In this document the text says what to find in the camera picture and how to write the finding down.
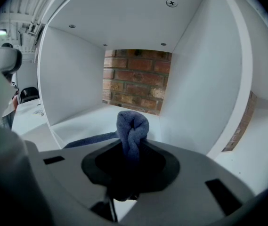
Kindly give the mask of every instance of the brick wall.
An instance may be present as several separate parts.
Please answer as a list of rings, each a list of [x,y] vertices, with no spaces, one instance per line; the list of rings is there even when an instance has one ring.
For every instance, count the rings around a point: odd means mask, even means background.
[[[153,50],[107,50],[103,102],[158,115],[171,66],[171,53]]]
[[[248,104],[246,106],[242,120],[239,123],[239,125],[238,125],[234,135],[232,136],[231,140],[228,142],[228,144],[223,149],[223,152],[232,151],[236,147],[236,145],[238,144],[239,140],[242,138],[243,134],[245,133],[245,131],[250,123],[253,112],[255,110],[256,100],[257,100],[257,96],[252,91],[250,91]]]

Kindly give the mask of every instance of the cloth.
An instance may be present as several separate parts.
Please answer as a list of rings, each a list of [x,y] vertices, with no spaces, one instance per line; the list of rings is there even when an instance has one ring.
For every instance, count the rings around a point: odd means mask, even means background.
[[[12,113],[14,110],[15,110],[15,107],[14,107],[14,104],[13,104],[13,100],[11,99],[11,100],[9,101],[9,104],[8,104],[6,110],[3,112],[2,117],[9,115],[9,114]]]
[[[140,140],[147,137],[149,123],[147,118],[135,111],[120,111],[117,115],[117,131],[93,136],[67,144],[64,148],[89,145],[112,138],[120,138],[123,155],[132,167],[139,163]]]
[[[11,113],[9,113],[6,116],[3,116],[0,122],[0,126],[3,128],[11,129],[13,119],[15,118],[15,111],[13,110]]]

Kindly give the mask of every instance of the black rubber opening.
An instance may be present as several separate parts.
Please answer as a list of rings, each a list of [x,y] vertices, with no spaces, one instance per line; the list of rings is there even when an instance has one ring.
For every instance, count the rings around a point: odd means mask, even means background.
[[[212,195],[218,202],[225,215],[228,216],[234,211],[238,210],[242,204],[237,198],[229,191],[229,189],[219,180],[211,180],[205,182]]]
[[[165,189],[177,177],[178,159],[147,141],[139,146],[140,161],[135,170],[124,159],[120,140],[88,154],[81,163],[94,184],[106,186],[110,197],[119,201],[136,200],[140,193]]]
[[[64,158],[62,156],[55,156],[55,157],[44,159],[44,163],[46,165],[48,165],[48,164],[52,164],[52,163],[59,162],[59,161],[62,161],[62,160],[64,160]]]

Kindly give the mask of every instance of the shelf board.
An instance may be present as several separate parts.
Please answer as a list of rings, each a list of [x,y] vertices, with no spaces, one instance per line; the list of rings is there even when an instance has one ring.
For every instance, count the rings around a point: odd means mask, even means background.
[[[79,139],[116,131],[117,114],[125,110],[129,109],[100,104],[51,126],[51,129],[65,144],[68,144]],[[159,116],[141,114],[149,121],[150,128],[147,138],[161,142]]]

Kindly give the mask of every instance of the screw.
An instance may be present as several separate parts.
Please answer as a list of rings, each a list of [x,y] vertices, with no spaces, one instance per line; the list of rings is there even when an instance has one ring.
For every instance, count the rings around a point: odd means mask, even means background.
[[[168,7],[174,8],[178,5],[178,2],[177,2],[177,0],[167,0],[166,5]]]

